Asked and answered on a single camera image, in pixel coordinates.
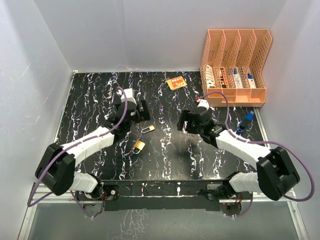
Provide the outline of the black padlock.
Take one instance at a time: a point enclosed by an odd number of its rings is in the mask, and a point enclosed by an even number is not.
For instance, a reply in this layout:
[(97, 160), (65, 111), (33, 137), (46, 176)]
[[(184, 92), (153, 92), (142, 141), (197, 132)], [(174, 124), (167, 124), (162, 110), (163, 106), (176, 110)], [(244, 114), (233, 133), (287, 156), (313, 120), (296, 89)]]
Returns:
[(148, 109), (147, 102), (145, 100), (140, 100), (137, 105), (138, 119), (142, 121), (150, 121), (151, 116)]

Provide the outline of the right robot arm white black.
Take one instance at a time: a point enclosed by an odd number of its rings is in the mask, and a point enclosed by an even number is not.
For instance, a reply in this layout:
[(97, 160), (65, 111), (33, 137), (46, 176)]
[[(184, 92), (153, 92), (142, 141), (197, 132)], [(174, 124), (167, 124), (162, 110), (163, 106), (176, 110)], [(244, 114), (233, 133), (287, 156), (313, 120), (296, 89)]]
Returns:
[(300, 176), (283, 147), (271, 149), (251, 143), (228, 130), (224, 124), (214, 121), (210, 109), (196, 107), (183, 110), (177, 129), (200, 135), (205, 143), (227, 151), (255, 168), (255, 172), (235, 173), (223, 185), (223, 194), (230, 199), (240, 192), (257, 192), (277, 201), (300, 182)]

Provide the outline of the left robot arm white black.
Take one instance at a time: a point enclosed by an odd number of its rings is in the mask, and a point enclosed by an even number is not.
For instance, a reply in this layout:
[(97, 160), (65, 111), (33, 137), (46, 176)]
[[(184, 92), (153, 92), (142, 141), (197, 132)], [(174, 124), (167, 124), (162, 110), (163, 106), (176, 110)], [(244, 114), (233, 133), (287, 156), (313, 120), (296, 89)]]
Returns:
[(147, 102), (116, 104), (116, 111), (103, 125), (90, 134), (70, 143), (52, 143), (35, 171), (35, 177), (55, 195), (67, 191), (86, 193), (97, 200), (103, 195), (103, 183), (90, 173), (77, 172), (75, 168), (85, 159), (122, 141), (131, 126), (151, 119)]

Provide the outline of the small brass long-shackle padlock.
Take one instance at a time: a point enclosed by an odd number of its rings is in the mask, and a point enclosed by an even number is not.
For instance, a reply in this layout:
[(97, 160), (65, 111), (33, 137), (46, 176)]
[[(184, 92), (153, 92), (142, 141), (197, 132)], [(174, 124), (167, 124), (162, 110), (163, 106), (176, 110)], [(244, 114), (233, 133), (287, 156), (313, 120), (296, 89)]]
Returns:
[(143, 128), (141, 130), (141, 133), (144, 135), (144, 134), (147, 134), (147, 133), (152, 132), (154, 130), (155, 130), (155, 127), (153, 125), (149, 125), (148, 127)]

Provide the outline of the large brass padlock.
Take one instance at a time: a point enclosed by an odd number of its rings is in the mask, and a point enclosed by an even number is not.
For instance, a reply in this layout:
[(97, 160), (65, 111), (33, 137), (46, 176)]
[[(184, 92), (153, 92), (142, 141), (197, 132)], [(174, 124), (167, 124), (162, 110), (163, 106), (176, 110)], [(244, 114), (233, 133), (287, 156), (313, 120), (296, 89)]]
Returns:
[(145, 145), (146, 144), (144, 142), (137, 140), (133, 145), (132, 153), (135, 155), (139, 154), (144, 149)]

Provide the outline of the orange card pack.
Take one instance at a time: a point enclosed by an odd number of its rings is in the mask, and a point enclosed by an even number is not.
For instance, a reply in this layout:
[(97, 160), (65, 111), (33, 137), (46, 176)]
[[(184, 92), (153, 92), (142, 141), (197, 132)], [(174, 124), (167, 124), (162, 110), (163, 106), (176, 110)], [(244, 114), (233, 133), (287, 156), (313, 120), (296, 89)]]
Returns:
[(187, 86), (187, 83), (182, 76), (170, 78), (166, 82), (169, 86), (169, 89), (172, 91), (180, 89), (180, 88), (184, 88)]

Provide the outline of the white box in organizer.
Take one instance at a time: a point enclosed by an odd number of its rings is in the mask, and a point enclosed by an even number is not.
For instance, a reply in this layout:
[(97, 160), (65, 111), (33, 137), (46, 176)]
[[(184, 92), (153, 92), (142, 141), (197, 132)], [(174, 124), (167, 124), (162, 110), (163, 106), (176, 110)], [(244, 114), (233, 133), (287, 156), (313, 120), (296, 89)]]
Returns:
[(206, 68), (205, 68), (205, 80), (206, 80), (206, 85), (209, 89), (216, 87), (213, 68), (208, 64), (206, 65)]

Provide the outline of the red black marker items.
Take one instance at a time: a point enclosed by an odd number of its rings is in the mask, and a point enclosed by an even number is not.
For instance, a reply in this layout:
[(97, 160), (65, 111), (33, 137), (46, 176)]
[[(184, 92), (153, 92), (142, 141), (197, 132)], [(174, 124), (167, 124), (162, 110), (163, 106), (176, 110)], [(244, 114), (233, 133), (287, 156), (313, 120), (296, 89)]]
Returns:
[(228, 88), (228, 81), (223, 67), (219, 69), (219, 80), (222, 88)]

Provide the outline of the blue stapler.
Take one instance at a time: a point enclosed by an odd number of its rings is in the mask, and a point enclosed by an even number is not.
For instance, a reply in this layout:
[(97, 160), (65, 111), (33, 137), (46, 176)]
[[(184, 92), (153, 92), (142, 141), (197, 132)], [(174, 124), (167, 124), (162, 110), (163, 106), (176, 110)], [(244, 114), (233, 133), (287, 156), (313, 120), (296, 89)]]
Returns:
[(245, 118), (238, 125), (238, 127), (236, 129), (236, 133), (239, 135), (243, 134), (247, 130), (249, 124), (252, 122), (254, 116), (255, 116), (255, 112), (253, 110), (248, 112), (247, 115), (245, 116)]

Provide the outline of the white blue tube box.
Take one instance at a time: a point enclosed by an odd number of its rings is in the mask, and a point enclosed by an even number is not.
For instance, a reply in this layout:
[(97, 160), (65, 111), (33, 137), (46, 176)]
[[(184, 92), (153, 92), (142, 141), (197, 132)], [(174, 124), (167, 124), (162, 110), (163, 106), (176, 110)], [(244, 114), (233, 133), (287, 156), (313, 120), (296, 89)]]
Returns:
[(238, 88), (238, 89), (243, 89), (243, 81), (242, 81), (242, 78), (241, 78), (241, 75), (239, 73), (239, 70), (237, 67), (235, 67), (233, 69), (233, 79), (234, 79), (234, 84), (235, 84), (235, 87)]

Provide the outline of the blue red white box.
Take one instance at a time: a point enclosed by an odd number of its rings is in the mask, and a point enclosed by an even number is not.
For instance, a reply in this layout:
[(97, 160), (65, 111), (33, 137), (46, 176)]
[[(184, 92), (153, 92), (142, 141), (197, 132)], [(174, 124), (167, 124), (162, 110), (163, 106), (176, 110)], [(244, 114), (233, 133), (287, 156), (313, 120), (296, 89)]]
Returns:
[(256, 83), (255, 83), (255, 80), (254, 80), (253, 76), (250, 73), (248, 73), (247, 74), (247, 78), (248, 78), (249, 87), (252, 88), (252, 89), (255, 89), (256, 88)]

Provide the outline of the orange plastic file organizer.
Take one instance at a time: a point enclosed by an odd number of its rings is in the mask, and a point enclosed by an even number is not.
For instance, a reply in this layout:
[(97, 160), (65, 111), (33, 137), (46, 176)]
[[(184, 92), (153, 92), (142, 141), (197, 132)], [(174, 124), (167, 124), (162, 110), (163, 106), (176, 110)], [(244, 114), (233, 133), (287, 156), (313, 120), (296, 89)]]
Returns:
[(211, 107), (262, 107), (262, 71), (272, 44), (267, 29), (209, 29), (200, 75)]

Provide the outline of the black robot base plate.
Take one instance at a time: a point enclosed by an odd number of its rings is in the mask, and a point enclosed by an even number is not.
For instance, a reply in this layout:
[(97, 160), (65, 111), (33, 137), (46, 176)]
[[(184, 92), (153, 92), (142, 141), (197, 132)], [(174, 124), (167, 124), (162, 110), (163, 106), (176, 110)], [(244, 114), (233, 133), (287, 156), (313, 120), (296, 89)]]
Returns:
[(76, 192), (85, 206), (100, 204), (104, 211), (204, 209), (219, 211), (240, 204), (250, 194), (234, 193), (221, 180), (105, 180), (93, 196)]

